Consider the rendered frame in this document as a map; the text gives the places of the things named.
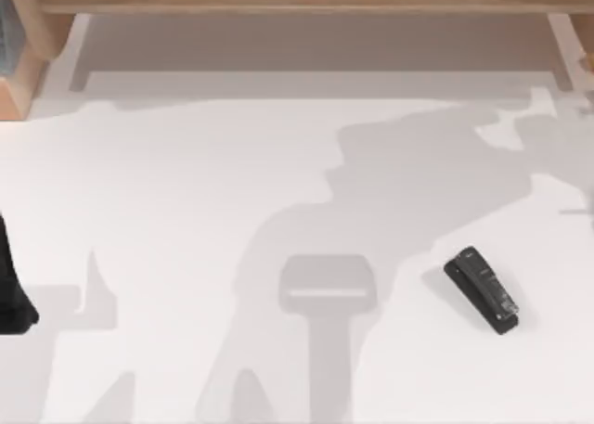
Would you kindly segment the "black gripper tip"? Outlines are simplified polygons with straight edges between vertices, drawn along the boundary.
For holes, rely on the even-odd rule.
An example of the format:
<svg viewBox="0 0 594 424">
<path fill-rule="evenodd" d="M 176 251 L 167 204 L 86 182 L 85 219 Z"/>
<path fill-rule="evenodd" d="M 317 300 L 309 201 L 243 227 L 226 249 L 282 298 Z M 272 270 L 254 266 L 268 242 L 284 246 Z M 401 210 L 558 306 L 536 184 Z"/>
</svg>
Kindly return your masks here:
<svg viewBox="0 0 594 424">
<path fill-rule="evenodd" d="M 40 315 L 19 282 L 4 217 L 0 214 L 0 335 L 22 335 Z"/>
</svg>

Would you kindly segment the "wooden cupboard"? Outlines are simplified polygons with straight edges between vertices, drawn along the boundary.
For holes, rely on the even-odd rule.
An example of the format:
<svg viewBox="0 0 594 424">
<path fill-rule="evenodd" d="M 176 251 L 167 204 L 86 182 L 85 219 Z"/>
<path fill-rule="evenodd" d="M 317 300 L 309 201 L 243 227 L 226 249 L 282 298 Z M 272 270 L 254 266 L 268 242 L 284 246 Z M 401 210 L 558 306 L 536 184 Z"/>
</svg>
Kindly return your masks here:
<svg viewBox="0 0 594 424">
<path fill-rule="evenodd" d="M 27 118 L 46 65 L 63 51 L 73 15 L 45 0 L 0 0 L 0 122 Z"/>
</svg>

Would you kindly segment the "black stapler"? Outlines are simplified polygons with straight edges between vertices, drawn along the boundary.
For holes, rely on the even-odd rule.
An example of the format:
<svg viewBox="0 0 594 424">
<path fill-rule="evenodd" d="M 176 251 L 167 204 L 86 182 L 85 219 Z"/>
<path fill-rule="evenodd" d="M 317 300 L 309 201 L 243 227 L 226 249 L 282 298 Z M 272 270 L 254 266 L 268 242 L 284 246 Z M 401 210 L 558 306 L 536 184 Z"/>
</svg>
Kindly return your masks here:
<svg viewBox="0 0 594 424">
<path fill-rule="evenodd" d="M 494 269 L 473 246 L 458 252 L 444 271 L 488 325 L 504 335 L 519 325 L 519 307 Z"/>
</svg>

